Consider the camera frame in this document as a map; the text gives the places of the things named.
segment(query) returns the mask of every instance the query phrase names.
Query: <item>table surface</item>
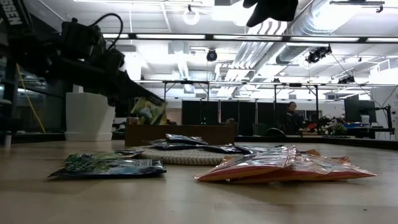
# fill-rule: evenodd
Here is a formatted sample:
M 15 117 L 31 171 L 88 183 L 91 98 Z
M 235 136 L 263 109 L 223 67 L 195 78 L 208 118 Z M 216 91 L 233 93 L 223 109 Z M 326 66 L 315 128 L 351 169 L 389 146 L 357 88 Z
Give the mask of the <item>table surface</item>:
M 280 143 L 244 143 L 274 146 Z M 209 167 L 166 166 L 153 179 L 63 180 L 46 177 L 74 152 L 123 149 L 124 141 L 42 142 L 0 149 L 0 223 L 397 223 L 398 153 L 296 144 L 380 173 L 346 182 L 228 185 L 198 183 Z

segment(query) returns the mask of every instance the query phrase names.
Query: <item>woven mat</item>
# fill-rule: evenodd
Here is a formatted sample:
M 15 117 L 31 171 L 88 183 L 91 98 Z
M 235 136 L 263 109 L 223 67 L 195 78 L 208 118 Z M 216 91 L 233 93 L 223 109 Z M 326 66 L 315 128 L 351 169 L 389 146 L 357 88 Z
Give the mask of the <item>woven mat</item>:
M 187 166 L 217 166 L 227 154 L 208 152 L 202 149 L 187 149 L 175 151 L 161 151 L 150 146 L 132 147 L 131 149 L 145 150 L 139 155 L 142 159 L 162 159 L 164 164 Z

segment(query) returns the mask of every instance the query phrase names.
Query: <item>white pot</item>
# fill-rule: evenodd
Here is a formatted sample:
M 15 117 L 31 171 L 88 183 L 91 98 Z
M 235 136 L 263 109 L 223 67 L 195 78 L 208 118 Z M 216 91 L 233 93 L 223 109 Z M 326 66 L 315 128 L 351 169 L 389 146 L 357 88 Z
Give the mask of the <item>white pot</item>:
M 67 93 L 67 141 L 110 141 L 114 107 L 105 96 Z

